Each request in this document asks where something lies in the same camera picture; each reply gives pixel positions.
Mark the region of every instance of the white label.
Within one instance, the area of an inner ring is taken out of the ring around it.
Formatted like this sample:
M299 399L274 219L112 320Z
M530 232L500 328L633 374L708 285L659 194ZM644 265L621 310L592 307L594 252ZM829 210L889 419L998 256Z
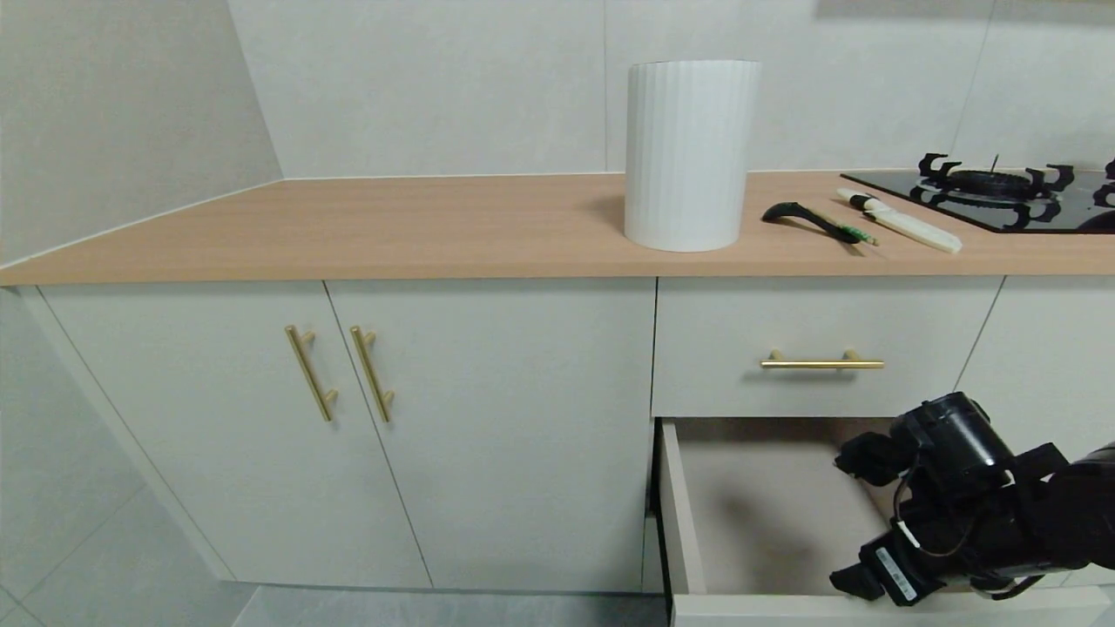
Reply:
M899 569L899 565L894 563L894 558L891 557L886 549L880 547L875 549L875 556L879 561L882 562L883 568L886 572L891 575L891 579L898 585L899 590L902 590L902 596L906 598L908 601L912 601L918 598L918 592L914 591L913 586L910 585L910 580L902 575L902 570Z

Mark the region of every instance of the cabinet door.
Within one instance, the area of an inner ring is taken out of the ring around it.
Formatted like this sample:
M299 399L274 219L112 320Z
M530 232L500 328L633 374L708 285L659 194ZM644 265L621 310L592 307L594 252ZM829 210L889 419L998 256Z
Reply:
M1115 441L1115 277L1008 277L957 389L1015 453L1075 461ZM1067 583L1115 583L1098 567Z
M429 587L320 282L43 288L175 496L246 581ZM337 388L322 418L287 325Z
M653 279L328 287L436 588L639 591Z

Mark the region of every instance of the white knife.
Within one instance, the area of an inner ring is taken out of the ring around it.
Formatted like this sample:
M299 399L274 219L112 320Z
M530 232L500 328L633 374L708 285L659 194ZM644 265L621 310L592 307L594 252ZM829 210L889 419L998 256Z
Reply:
M849 204L866 213L872 220L911 240L953 254L960 252L960 248L963 245L960 238L952 233L902 213L871 194L847 187L841 187L836 190L836 193Z

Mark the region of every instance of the open drawer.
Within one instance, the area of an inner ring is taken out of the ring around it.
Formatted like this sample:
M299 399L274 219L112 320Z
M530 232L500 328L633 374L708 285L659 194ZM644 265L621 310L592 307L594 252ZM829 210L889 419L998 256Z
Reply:
M836 446L881 424L662 419L656 460L670 624L1086 627L1108 607L1096 587L1031 589L1008 601L942 591L913 608L833 589L828 573L885 530L888 508L883 492L833 467Z

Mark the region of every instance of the white cabinet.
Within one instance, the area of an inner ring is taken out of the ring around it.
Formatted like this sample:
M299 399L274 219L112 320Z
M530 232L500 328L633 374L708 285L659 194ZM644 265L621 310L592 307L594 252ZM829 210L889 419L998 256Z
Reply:
M885 512L832 467L836 422L663 421L659 514L673 627L1087 627L1107 609L1096 587L1000 602L942 591L913 608L837 592L828 573L856 561Z
M430 586L320 282L42 291L234 577ZM330 423L288 325L317 335L307 357L322 387L338 390Z
M435 587L639 591L653 279L328 289Z
M662 279L655 415L898 415L952 390L1000 282ZM760 367L773 350L783 360L840 360L852 350L884 367Z
M1008 277L957 389L1015 453L1075 461L1115 441L1115 277ZM1097 567L1067 585L1115 583Z

